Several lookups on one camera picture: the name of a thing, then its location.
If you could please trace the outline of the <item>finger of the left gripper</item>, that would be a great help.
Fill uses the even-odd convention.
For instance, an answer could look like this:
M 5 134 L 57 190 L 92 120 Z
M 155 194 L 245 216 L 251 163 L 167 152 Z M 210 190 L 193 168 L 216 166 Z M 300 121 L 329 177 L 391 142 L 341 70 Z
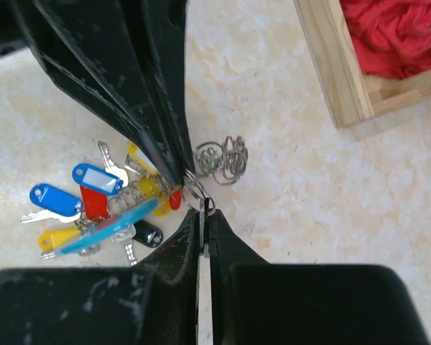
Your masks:
M 194 172 L 185 115 L 186 1 L 143 1 L 159 106 L 177 171 Z

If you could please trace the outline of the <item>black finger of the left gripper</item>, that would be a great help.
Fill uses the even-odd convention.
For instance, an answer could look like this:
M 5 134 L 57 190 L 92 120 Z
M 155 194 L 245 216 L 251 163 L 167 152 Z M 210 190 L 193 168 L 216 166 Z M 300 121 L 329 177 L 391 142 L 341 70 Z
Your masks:
M 172 184 L 182 182 L 166 138 L 143 1 L 11 1 L 32 54 L 52 82 L 136 144 Z

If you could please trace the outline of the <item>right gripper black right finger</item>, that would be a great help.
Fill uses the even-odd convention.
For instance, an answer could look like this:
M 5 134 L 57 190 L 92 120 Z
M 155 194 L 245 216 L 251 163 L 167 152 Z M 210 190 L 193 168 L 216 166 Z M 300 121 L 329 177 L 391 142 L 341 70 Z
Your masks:
M 239 238 L 221 210 L 208 217 L 211 306 L 214 344 L 236 343 L 236 299 L 231 268 L 268 262 Z

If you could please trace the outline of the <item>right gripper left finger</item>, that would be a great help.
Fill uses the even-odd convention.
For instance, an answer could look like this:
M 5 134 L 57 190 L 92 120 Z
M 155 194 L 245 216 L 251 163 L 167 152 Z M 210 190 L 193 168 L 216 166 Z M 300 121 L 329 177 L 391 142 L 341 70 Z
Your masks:
M 133 266 L 146 277 L 139 344 L 198 342 L 198 215 L 188 211 L 176 232 Z

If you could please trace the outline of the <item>red tagged key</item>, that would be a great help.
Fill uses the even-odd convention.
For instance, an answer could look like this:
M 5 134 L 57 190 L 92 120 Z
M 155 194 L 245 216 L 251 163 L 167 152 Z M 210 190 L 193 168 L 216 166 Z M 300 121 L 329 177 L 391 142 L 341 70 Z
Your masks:
M 199 180 L 187 179 L 180 190 L 182 202 L 195 216 L 192 228 L 198 254 L 209 258 L 209 217 L 216 211 L 216 203 Z

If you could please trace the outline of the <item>large metal keyring with keys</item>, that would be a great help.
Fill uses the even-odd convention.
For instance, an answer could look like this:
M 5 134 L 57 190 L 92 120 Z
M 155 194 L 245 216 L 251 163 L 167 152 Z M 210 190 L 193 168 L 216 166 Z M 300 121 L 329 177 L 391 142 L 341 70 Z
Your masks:
M 162 231 L 146 221 L 148 215 L 166 216 L 186 205 L 203 224 L 215 213 L 216 204 L 200 179 L 212 177 L 221 186 L 233 185 L 244 175 L 249 158 L 243 137 L 204 142 L 193 153 L 195 172 L 186 172 L 182 185 L 173 185 L 135 144 L 129 144 L 122 166 L 112 160 L 106 143 L 97 145 L 104 166 L 80 163 L 72 171 L 80 197 L 47 183 L 36 184 L 29 192 L 30 201 L 40 209 L 24 214 L 21 223 L 54 219 L 64 225 L 40 235 L 41 259 L 89 256 L 110 239 L 135 265 L 134 242 L 154 249 L 163 240 Z

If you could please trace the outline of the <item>red cloth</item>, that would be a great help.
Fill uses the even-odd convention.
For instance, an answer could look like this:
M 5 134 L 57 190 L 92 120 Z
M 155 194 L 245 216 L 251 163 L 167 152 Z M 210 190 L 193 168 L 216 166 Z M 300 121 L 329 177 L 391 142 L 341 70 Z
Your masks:
M 431 1 L 341 1 L 361 70 L 405 79 L 431 69 Z

